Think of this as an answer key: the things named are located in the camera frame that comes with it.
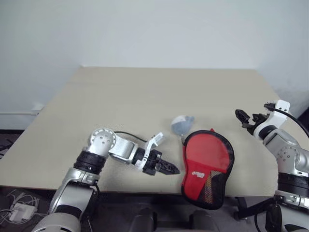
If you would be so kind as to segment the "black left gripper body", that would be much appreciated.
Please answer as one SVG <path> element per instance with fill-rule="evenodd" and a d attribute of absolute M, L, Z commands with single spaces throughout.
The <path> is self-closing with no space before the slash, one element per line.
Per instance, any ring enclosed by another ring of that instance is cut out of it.
<path fill-rule="evenodd" d="M 155 175 L 156 164 L 161 160 L 162 153 L 153 149 L 150 151 L 146 164 L 144 165 L 142 172 L 147 175 Z"/>

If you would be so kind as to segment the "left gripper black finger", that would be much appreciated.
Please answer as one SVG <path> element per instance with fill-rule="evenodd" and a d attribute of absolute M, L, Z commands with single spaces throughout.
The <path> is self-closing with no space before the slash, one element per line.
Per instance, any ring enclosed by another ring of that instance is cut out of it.
<path fill-rule="evenodd" d="M 157 163 L 157 167 L 169 167 L 169 168 L 177 168 L 174 164 L 167 162 L 163 159 L 161 159 L 158 163 Z"/>
<path fill-rule="evenodd" d="M 156 171 L 163 173 L 165 175 L 174 175 L 174 174 L 180 174 L 180 170 L 178 168 L 165 168 L 165 167 L 156 167 Z"/>

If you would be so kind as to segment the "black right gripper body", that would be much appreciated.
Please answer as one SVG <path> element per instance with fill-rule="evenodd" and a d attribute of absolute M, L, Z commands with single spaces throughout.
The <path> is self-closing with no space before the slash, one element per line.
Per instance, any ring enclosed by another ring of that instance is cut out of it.
<path fill-rule="evenodd" d="M 247 128 L 247 132 L 250 134 L 250 135 L 253 135 L 255 129 L 260 125 L 264 123 L 264 121 L 254 121 L 254 124 L 250 124 L 250 127 Z"/>

